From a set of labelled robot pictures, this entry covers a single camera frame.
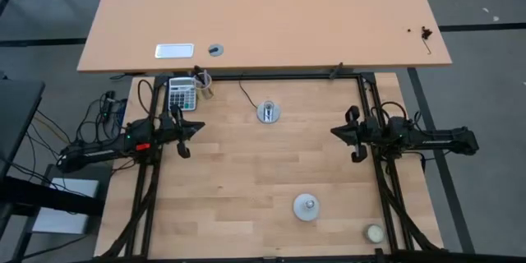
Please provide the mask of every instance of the red light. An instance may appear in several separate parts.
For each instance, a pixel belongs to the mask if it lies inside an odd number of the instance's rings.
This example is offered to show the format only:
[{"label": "red light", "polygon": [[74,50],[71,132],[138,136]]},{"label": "red light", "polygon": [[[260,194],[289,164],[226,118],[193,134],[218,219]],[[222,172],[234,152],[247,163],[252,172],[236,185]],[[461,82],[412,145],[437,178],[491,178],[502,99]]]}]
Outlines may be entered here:
[{"label": "red light", "polygon": [[149,149],[149,148],[150,148],[150,144],[149,143],[140,144],[140,145],[136,146],[136,150],[137,151],[146,150],[146,149]]}]

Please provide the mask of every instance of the cup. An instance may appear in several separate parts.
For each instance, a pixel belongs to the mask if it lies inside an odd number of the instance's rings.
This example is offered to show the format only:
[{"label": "cup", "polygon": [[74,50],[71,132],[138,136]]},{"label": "cup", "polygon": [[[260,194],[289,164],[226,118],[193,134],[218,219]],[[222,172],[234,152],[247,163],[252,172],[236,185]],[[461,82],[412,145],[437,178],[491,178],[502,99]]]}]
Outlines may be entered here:
[{"label": "cup", "polygon": [[201,72],[197,74],[206,85],[203,85],[200,79],[194,77],[194,86],[196,87],[197,98],[199,99],[212,99],[214,97],[214,91],[212,91],[212,76],[207,72]]}]

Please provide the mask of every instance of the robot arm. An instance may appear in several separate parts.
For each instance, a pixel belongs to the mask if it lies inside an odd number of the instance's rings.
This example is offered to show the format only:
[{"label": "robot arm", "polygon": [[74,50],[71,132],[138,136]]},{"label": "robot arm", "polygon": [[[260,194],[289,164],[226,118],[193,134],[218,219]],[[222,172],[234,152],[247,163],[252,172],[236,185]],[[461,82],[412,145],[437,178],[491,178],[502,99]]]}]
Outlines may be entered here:
[{"label": "robot arm", "polygon": [[352,106],[345,114],[347,124],[330,130],[347,145],[356,147],[353,162],[361,162],[367,157],[367,149],[362,143],[379,147],[382,155],[394,159],[411,150],[451,150],[463,155],[474,155],[478,150],[475,135],[467,127],[421,131],[415,128],[416,123],[412,120],[392,117],[384,128],[380,128],[375,117],[358,122],[359,116],[358,107]]},{"label": "robot arm", "polygon": [[150,156],[152,146],[172,141],[178,141],[179,155],[189,158],[190,150],[185,141],[190,140],[205,123],[185,120],[177,105],[173,105],[171,110],[172,117],[166,111],[159,116],[158,129],[155,129],[151,120],[144,118],[128,123],[126,131],[113,139],[95,143],[77,140],[71,143],[61,151],[58,168],[70,173],[100,161],[125,157],[146,159]]}]

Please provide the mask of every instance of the white disc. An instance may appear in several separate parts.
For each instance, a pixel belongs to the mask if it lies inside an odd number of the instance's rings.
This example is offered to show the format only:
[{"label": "white disc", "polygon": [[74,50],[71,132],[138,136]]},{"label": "white disc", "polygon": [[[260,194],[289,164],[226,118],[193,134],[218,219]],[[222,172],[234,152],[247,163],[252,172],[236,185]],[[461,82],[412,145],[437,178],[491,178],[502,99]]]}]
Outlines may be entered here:
[{"label": "white disc", "polygon": [[384,241],[384,229],[382,229],[379,225],[368,225],[364,234],[365,237],[372,243],[380,243]]},{"label": "white disc", "polygon": [[257,106],[256,116],[264,124],[271,124],[277,122],[281,108],[272,101],[265,101]]},{"label": "white disc", "polygon": [[312,221],[320,214],[320,202],[311,194],[300,194],[294,200],[293,210],[301,221]]}]

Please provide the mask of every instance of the wooden tabletop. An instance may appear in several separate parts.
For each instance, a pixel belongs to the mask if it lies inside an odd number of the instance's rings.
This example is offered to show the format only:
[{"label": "wooden tabletop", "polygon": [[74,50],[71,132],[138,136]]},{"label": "wooden tabletop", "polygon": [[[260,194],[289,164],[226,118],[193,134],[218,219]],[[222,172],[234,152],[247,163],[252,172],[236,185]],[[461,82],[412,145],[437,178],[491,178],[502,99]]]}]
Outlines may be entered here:
[{"label": "wooden tabletop", "polygon": [[[422,42],[425,26],[433,31]],[[156,59],[157,44],[194,44]],[[212,57],[212,44],[224,53]],[[81,72],[451,64],[427,0],[101,0]]]},{"label": "wooden tabletop", "polygon": [[[403,103],[395,74],[376,79],[382,100]],[[145,116],[137,101],[139,80],[133,80],[124,122]],[[175,144],[164,147],[150,258],[357,255],[372,254],[378,246],[389,252],[387,242],[374,245],[362,234],[368,224],[384,227],[371,157],[352,163],[353,148],[329,132],[344,124],[350,105],[360,106],[356,81],[242,83],[255,104],[266,99],[279,104],[279,121],[261,124],[237,81],[214,82],[214,98],[184,113],[206,126],[187,144],[190,159],[179,157]],[[149,96],[144,88],[143,100]],[[409,215],[440,246],[418,157],[404,156],[396,165]],[[95,255],[106,251],[126,224],[137,171],[136,166],[113,175]],[[305,192],[321,204],[314,222],[293,214],[294,198]]]}]

